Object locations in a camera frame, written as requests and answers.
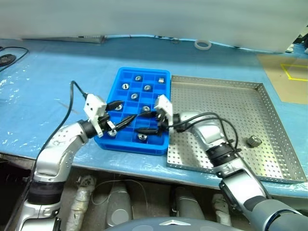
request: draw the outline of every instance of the blue plastic tray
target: blue plastic tray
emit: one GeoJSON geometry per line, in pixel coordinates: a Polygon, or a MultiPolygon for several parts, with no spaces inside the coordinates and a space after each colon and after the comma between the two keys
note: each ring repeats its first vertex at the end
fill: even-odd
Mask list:
{"type": "MultiPolygon", "coordinates": [[[[130,67],[120,68],[107,102],[123,100],[124,103],[121,111],[113,110],[108,113],[111,121],[118,123],[131,114],[140,114],[143,106],[149,106],[153,111],[155,100],[162,94],[170,99],[170,73],[168,71],[130,67]],[[142,79],[136,81],[136,76],[141,76],[142,79]],[[164,83],[158,83],[159,78],[164,78],[164,83]],[[129,84],[128,90],[122,89],[124,83],[129,84]],[[143,89],[145,85],[150,85],[151,90],[145,91],[143,89]],[[131,95],[134,93],[138,94],[138,98],[132,100],[131,95]]],[[[157,121],[154,118],[137,117],[128,127],[119,131],[115,137],[110,137],[105,132],[103,137],[98,138],[96,136],[94,140],[104,149],[151,155],[165,154],[169,145],[168,132],[164,132],[162,136],[149,135],[146,141],[140,141],[134,129],[144,127],[156,128],[157,121]]]]}

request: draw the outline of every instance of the black cable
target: black cable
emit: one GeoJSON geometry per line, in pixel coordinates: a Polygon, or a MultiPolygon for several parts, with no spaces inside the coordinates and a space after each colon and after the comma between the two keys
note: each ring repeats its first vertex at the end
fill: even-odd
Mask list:
{"type": "MultiPolygon", "coordinates": [[[[233,124],[230,122],[230,121],[228,121],[228,120],[226,120],[226,119],[224,119],[224,118],[220,118],[220,117],[211,117],[211,118],[204,118],[204,119],[200,119],[200,120],[198,120],[198,121],[196,121],[196,122],[193,122],[192,124],[190,124],[190,125],[188,125],[187,127],[185,127],[185,130],[188,130],[188,129],[190,129],[192,126],[194,126],[195,124],[197,124],[197,123],[200,123],[200,122],[203,122],[203,121],[207,121],[207,120],[219,120],[219,121],[224,121],[224,122],[226,122],[227,124],[229,124],[230,126],[231,126],[231,128],[233,129],[233,131],[234,131],[234,134],[235,134],[235,147],[234,147],[234,149],[237,149],[237,144],[238,144],[238,134],[237,134],[237,131],[236,131],[236,129],[235,129],[235,127],[233,126],[233,124]]],[[[224,136],[226,137],[226,140],[229,140],[228,139],[228,137],[227,137],[227,134],[225,133],[225,132],[223,132],[224,133],[224,136]]]]}
{"type": "MultiPolygon", "coordinates": [[[[63,120],[61,121],[61,123],[58,125],[58,127],[52,132],[52,134],[47,138],[47,140],[45,141],[45,143],[43,144],[42,148],[40,149],[37,158],[39,157],[39,154],[46,148],[47,144],[50,142],[50,140],[53,138],[53,136],[57,133],[57,131],[63,126],[63,124],[66,122],[67,118],[69,117],[71,111],[72,111],[72,107],[73,107],[73,101],[74,101],[74,85],[77,87],[77,89],[80,91],[80,93],[85,97],[87,94],[80,88],[80,86],[75,82],[75,81],[71,81],[70,82],[70,99],[69,99],[69,107],[67,109],[66,115],[63,118],[63,120]]],[[[12,215],[4,229],[4,231],[9,230],[9,227],[11,225],[11,223],[13,222],[13,220],[16,217],[16,214],[18,212],[18,209],[22,206],[23,202],[25,201],[25,199],[28,196],[28,192],[29,192],[29,188],[30,188],[30,184],[32,182],[33,176],[34,176],[34,172],[36,169],[36,165],[37,165],[37,161],[35,160],[34,162],[34,166],[32,168],[29,180],[25,186],[25,189],[22,193],[22,195],[19,197],[19,200],[17,201],[15,207],[14,207],[14,211],[12,212],[12,215]]]]}
{"type": "Polygon", "coordinates": [[[12,62],[12,63],[6,65],[4,68],[0,69],[0,72],[3,71],[3,70],[5,70],[5,69],[8,68],[9,66],[13,65],[14,63],[16,63],[17,61],[19,61],[20,59],[22,59],[26,54],[29,53],[29,50],[28,50],[27,48],[25,48],[25,47],[4,47],[4,48],[2,48],[0,51],[3,51],[3,50],[8,49],[8,48],[19,48],[19,49],[24,49],[24,50],[25,50],[25,53],[24,53],[23,55],[21,55],[19,58],[15,59],[14,62],[12,62]]]}
{"type": "MultiPolygon", "coordinates": [[[[228,124],[233,128],[234,133],[235,133],[235,135],[236,135],[236,141],[235,141],[235,148],[233,148],[233,147],[232,147],[232,148],[233,148],[233,149],[236,149],[236,148],[237,148],[237,144],[238,144],[238,136],[237,136],[237,131],[236,131],[235,127],[233,126],[233,124],[232,124],[230,121],[228,121],[228,120],[226,120],[226,119],[223,119],[223,118],[220,118],[219,115],[216,114],[216,113],[214,113],[214,112],[205,112],[205,113],[201,113],[201,114],[195,115],[195,116],[193,116],[193,117],[191,117],[191,118],[189,118],[189,119],[187,119],[187,120],[184,120],[184,121],[182,121],[182,122],[180,122],[180,123],[173,124],[173,125],[168,126],[168,127],[169,127],[169,128],[173,128],[173,127],[181,126],[181,125],[183,125],[183,124],[186,124],[187,122],[190,122],[190,121],[192,121],[192,120],[194,120],[194,119],[197,119],[197,118],[202,117],[202,116],[205,116],[205,115],[206,115],[206,116],[208,116],[208,115],[215,115],[215,116],[217,117],[217,118],[214,118],[214,117],[213,117],[213,119],[219,120],[220,125],[221,125],[221,128],[222,128],[222,131],[223,131],[223,134],[224,134],[224,136],[226,137],[227,140],[229,140],[229,139],[228,139],[228,136],[227,136],[227,134],[226,134],[226,130],[225,130],[225,127],[224,127],[222,121],[225,121],[226,123],[228,123],[228,124]]],[[[203,119],[198,120],[198,121],[194,122],[193,124],[196,124],[196,123],[201,122],[201,121],[203,121],[203,119]]]]}

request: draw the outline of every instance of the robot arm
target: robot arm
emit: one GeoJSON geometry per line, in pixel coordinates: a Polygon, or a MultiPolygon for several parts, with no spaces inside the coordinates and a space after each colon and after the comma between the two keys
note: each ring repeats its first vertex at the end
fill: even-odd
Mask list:
{"type": "MultiPolygon", "coordinates": [[[[165,110],[168,104],[171,103],[166,101],[166,97],[160,96],[155,107],[157,113],[170,114],[170,111],[165,110]]],[[[188,131],[197,138],[212,163],[214,172],[222,178],[219,187],[231,207],[242,212],[256,231],[293,231],[306,227],[307,217],[280,201],[270,199],[261,182],[240,157],[240,149],[231,145],[219,126],[201,121],[204,116],[185,123],[198,114],[198,111],[173,114],[173,121],[162,121],[164,125],[161,129],[168,128],[171,124],[174,130],[182,132],[190,127],[188,131]]]]}
{"type": "Polygon", "coordinates": [[[119,124],[113,124],[106,111],[113,110],[121,103],[106,104],[98,96],[87,94],[84,110],[89,119],[80,120],[55,133],[37,158],[28,198],[23,204],[16,231],[59,230],[61,220],[56,215],[76,152],[95,135],[101,137],[105,130],[120,130],[136,117],[132,115],[119,124]]]}

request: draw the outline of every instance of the perforated sheet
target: perforated sheet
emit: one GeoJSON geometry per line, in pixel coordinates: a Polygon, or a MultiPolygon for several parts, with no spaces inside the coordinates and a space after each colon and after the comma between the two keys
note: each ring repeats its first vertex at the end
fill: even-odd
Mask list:
{"type": "MultiPolygon", "coordinates": [[[[173,76],[171,100],[174,113],[188,110],[216,112],[236,127],[242,157],[261,180],[282,183],[307,181],[291,142],[261,83],[173,76]],[[262,140],[249,148],[246,138],[262,140]]],[[[228,125],[229,138],[235,138],[228,125]]],[[[212,165],[189,132],[170,135],[167,165],[213,173],[212,165]]]]}

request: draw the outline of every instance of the metal bracket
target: metal bracket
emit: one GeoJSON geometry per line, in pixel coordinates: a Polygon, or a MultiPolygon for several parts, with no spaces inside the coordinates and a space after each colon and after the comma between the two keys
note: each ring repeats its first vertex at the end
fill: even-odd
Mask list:
{"type": "Polygon", "coordinates": [[[103,136],[103,131],[98,123],[98,118],[105,114],[106,102],[99,96],[88,94],[83,110],[89,117],[89,122],[94,126],[98,137],[103,136]]]}
{"type": "Polygon", "coordinates": [[[155,110],[163,110],[166,113],[166,117],[168,119],[168,125],[173,125],[173,108],[172,103],[165,95],[158,96],[157,100],[155,101],[155,110]]]}

